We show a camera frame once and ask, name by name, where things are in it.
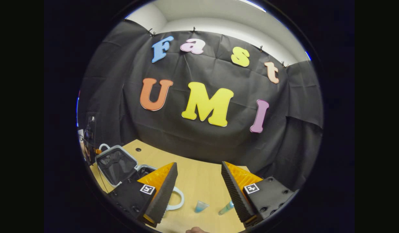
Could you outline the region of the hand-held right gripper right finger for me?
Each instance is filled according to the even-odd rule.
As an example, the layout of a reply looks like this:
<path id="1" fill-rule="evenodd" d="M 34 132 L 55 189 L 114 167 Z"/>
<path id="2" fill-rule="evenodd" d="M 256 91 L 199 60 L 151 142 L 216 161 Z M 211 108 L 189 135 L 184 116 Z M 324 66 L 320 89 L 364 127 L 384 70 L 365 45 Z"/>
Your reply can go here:
<path id="1" fill-rule="evenodd" d="M 226 161 L 221 164 L 223 180 L 245 228 L 273 218 L 298 192 L 272 176 L 263 179 Z"/>

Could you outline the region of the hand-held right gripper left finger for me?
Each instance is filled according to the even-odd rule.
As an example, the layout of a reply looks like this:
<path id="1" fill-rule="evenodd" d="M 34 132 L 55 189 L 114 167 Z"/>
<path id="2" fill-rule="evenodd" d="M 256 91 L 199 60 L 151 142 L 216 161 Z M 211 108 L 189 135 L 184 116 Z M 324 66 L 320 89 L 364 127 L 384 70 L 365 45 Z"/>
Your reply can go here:
<path id="1" fill-rule="evenodd" d="M 178 176 L 171 162 L 146 173 L 147 166 L 134 170 L 107 194 L 109 202 L 126 218 L 156 227 L 162 221 Z"/>

